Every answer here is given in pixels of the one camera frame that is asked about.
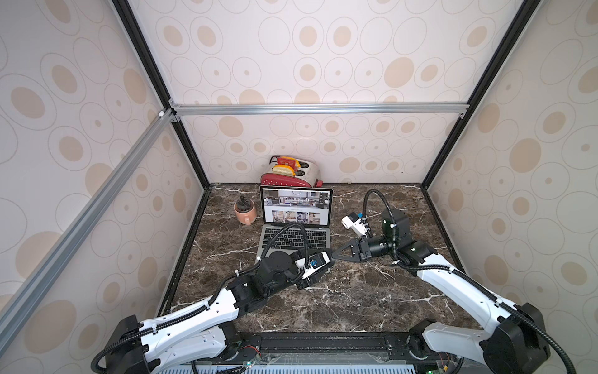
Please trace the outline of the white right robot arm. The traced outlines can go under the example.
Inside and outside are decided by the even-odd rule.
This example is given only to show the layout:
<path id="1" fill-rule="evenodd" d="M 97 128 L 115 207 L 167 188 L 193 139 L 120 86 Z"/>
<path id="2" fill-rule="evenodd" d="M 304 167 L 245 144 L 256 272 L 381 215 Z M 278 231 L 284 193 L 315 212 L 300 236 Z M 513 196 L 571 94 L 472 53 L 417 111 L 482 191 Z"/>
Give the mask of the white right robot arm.
<path id="1" fill-rule="evenodd" d="M 364 205 L 362 213 L 342 219 L 343 226 L 358 238 L 335 251 L 334 258 L 360 263 L 389 256 L 396 266 L 437 288 L 480 325 L 473 330 L 424 319 L 408 333 L 407 344 L 414 358 L 424 360 L 434 352 L 445 353 L 460 362 L 468 359 L 484 364 L 493 373 L 533 373 L 556 353 L 567 373 L 576 372 L 563 347 L 546 332 L 539 309 L 499 296 L 451 265 L 426 242 L 414 240 L 408 216 L 386 199 L 382 202 L 386 210 L 381 235 L 372 233 Z"/>

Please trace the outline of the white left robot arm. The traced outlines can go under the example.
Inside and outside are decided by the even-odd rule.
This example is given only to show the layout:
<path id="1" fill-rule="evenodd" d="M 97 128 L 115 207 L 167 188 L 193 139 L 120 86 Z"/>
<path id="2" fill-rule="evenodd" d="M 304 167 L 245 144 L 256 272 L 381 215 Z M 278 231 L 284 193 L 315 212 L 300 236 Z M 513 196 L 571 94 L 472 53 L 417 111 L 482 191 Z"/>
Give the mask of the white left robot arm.
<path id="1" fill-rule="evenodd" d="M 265 306 L 291 287 L 316 283 L 331 266 L 330 249 L 303 243 L 289 254 L 268 242 L 249 269 L 222 280 L 208 298 L 175 313 L 139 321 L 123 319 L 90 363 L 95 373 L 159 373 L 197 359 L 235 356 L 240 344 L 233 321 Z"/>

